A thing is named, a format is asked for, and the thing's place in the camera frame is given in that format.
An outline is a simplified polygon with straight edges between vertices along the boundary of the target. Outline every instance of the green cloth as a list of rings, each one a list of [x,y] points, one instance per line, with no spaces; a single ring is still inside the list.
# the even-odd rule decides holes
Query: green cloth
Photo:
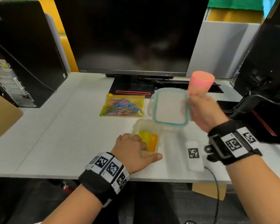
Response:
[[[262,0],[210,0],[208,7],[263,11]]]

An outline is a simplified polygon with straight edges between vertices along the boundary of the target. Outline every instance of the red stripe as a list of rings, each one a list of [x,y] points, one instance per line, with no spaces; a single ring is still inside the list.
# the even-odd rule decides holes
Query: red stripe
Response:
[[[123,91],[123,90],[116,90],[116,93],[130,93],[130,94],[144,94],[150,95],[150,92],[137,92],[137,91]]]
[[[272,136],[277,136],[277,134],[269,127],[268,124],[266,124],[266,122],[257,114],[256,111],[253,110],[252,112]]]

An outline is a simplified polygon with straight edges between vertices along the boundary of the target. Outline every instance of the plastic bag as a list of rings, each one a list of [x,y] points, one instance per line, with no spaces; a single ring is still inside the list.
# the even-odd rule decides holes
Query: plastic bag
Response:
[[[107,94],[100,116],[143,117],[145,96],[125,96]]]

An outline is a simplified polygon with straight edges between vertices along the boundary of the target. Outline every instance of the forearm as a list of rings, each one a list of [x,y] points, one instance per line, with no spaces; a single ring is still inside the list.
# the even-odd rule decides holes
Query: forearm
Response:
[[[102,206],[96,196],[79,185],[42,224],[91,224]]]
[[[232,185],[252,223],[280,224],[280,178],[254,155],[227,166]]]

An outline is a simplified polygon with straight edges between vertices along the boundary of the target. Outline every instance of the container lid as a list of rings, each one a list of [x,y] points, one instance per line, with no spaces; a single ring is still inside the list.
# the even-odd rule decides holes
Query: container lid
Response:
[[[152,96],[148,113],[158,124],[184,127],[189,123],[188,98],[186,90],[177,88],[163,88]]]

